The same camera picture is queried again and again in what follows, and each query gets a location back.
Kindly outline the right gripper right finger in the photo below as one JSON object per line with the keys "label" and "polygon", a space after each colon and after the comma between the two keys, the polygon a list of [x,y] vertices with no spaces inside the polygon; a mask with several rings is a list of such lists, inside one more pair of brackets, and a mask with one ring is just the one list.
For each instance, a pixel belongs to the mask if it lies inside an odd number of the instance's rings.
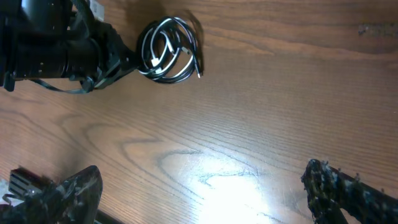
{"label": "right gripper right finger", "polygon": [[314,223],[346,223],[343,210],[360,223],[397,223],[397,199],[363,183],[359,175],[311,159],[300,179]]}

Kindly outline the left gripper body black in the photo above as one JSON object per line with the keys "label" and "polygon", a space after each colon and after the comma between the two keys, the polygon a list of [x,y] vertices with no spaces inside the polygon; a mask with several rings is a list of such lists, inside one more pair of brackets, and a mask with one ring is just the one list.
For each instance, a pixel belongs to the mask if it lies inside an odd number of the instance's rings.
{"label": "left gripper body black", "polygon": [[136,53],[124,44],[111,24],[97,20],[86,24],[87,90],[102,90],[138,68]]}

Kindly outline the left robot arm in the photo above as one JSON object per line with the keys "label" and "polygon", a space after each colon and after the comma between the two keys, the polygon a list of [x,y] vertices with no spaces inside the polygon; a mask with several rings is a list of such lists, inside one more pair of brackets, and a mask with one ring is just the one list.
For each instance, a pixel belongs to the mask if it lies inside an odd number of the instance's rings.
{"label": "left robot arm", "polygon": [[69,94],[102,90],[138,69],[139,60],[88,1],[1,1],[1,87],[30,80],[79,82]]}

